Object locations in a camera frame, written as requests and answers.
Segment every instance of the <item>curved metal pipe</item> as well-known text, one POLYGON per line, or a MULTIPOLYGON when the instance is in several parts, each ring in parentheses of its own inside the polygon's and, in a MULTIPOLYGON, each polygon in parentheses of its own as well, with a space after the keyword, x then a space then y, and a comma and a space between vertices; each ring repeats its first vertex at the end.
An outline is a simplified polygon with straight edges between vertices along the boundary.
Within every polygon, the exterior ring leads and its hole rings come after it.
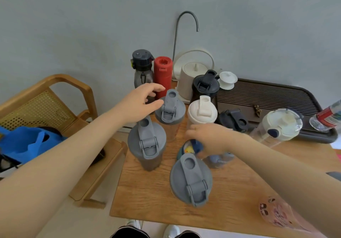
POLYGON ((180 21, 180 18, 181 16, 183 16, 185 13, 189 13, 190 15, 192 15, 194 17, 194 20, 195 20, 195 24, 196 24, 196 32, 199 32, 199 24, 198 24, 198 19, 196 18, 195 14, 191 11, 184 11, 182 12, 179 17, 178 17, 178 20, 176 22, 176 30, 175 30, 175 40, 174 40, 174 48, 173 48, 173 61, 174 61, 174 56, 175 56, 175 47, 176 47, 176 39, 178 37, 178 27, 179 27, 179 21, 180 21))

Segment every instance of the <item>white shoe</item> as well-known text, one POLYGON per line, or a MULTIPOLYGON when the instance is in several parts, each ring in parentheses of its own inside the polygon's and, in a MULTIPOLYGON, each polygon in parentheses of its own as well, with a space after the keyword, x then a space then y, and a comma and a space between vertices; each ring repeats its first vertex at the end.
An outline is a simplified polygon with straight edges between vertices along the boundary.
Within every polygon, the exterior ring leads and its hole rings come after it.
POLYGON ((140 221, 139 220, 129 219, 127 225, 136 227, 137 229, 141 230, 141 226, 140 226, 140 221))
POLYGON ((163 238, 175 238, 180 234, 180 228, 177 225, 167 226, 163 238))

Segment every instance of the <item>hand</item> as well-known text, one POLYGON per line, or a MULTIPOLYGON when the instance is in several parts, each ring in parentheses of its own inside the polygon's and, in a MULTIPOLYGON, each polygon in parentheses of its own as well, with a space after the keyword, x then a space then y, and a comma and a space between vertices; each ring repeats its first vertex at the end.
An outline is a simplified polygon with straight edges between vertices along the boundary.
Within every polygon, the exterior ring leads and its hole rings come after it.
POLYGON ((155 97, 156 94, 153 91, 160 92, 164 89, 162 85, 157 83, 140 85, 114 107, 115 110, 119 111, 117 116, 122 117, 123 124, 140 121, 163 105, 163 100, 156 100, 150 104, 145 104, 148 101, 147 96, 155 97))
POLYGON ((248 135, 233 131, 218 124, 207 123, 202 125, 191 125, 186 131, 187 139, 200 141, 204 150, 196 156, 200 159, 209 155, 223 154, 238 149, 238 144, 243 143, 248 135))

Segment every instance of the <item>floor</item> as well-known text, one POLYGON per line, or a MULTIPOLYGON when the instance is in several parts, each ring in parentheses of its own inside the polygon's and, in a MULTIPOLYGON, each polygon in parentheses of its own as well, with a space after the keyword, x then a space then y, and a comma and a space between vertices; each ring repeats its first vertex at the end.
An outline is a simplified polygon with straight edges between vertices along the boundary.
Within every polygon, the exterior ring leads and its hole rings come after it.
MULTIPOLYGON (((128 133, 117 132, 114 136, 118 141, 127 142, 128 133)), ((108 176, 96 190, 92 198, 107 202, 104 210, 78 208, 73 205, 73 200, 67 198, 57 213, 45 225, 37 238, 109 238, 117 228, 126 224, 127 220, 109 216, 111 202, 115 195, 115 190, 121 174, 125 156, 122 155, 115 166, 112 167, 108 176)), ((166 224, 142 222, 142 229, 146 231, 151 238, 161 238, 166 228, 166 224)), ((237 234, 233 232, 222 232, 192 227, 180 227, 181 231, 193 230, 200 236, 215 238, 260 238, 246 234, 237 234)))

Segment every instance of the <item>wooden chair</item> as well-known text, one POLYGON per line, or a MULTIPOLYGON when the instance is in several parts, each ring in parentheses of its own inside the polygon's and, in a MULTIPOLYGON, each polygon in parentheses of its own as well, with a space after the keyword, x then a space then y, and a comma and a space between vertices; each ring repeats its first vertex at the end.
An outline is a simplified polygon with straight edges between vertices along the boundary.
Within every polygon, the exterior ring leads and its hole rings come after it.
MULTIPOLYGON (((0 125, 8 130, 19 126, 49 126, 58 129, 64 136, 70 137, 85 127, 88 118, 96 119, 97 109, 90 86, 66 74, 46 77, 32 87, 20 92, 0 105, 0 125), (84 96, 88 109, 76 116, 49 88, 58 82, 66 82, 78 88, 84 96)), ((105 203, 91 199, 109 168, 121 154, 126 154, 127 145, 111 138, 105 145, 106 153, 98 163, 89 167, 73 188, 69 196, 76 206, 104 208, 105 203)))

